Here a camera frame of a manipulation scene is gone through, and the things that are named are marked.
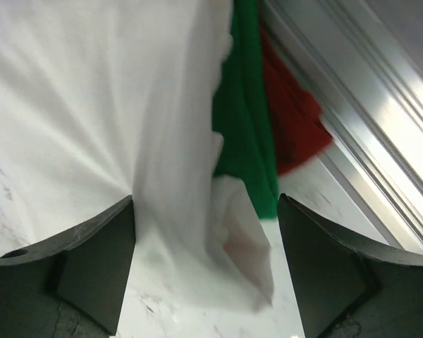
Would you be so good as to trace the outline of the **white Coca-Cola t-shirt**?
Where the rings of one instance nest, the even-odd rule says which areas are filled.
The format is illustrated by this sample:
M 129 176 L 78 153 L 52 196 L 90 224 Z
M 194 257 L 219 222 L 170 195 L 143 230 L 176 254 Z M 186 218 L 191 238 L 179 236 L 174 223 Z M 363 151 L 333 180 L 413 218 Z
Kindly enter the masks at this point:
M 198 306 L 272 302 L 270 245 L 212 98 L 230 1 L 0 1 L 0 255 L 126 196 L 130 285 Z

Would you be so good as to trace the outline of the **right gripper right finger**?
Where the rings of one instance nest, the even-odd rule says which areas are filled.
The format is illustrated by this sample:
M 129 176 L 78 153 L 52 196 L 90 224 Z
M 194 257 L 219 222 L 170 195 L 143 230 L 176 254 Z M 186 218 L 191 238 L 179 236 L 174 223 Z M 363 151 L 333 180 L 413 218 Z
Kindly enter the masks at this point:
M 423 337 L 423 255 L 282 195 L 278 221 L 306 337 Z

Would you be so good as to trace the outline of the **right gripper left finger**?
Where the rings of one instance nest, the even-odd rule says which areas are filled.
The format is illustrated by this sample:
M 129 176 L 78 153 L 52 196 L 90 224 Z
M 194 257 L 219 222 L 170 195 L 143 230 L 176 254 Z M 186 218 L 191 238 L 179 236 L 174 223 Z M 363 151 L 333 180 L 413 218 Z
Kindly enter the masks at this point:
M 135 248 L 130 196 L 0 257 L 0 337 L 112 337 Z

